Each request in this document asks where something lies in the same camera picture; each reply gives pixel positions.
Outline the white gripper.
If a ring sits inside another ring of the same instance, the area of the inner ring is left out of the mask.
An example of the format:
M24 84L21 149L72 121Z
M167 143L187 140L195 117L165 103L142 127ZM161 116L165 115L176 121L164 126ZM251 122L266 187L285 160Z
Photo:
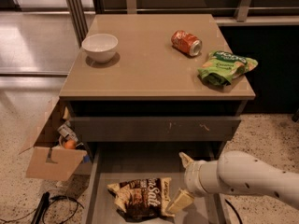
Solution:
M185 169L184 182L187 189L179 189L174 199L169 203L166 211L169 214L176 214L194 202L194 197L206 195L206 191L200 181L200 169L205 161L194 161L184 152L179 152L182 165Z

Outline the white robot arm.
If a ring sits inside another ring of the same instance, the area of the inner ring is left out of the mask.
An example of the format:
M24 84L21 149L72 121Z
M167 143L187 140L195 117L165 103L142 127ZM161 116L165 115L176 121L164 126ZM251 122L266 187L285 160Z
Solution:
M299 209L299 174L275 168L248 153L229 151L216 161L195 161L180 152L186 189L179 189L166 211L176 214L208 194L266 195Z

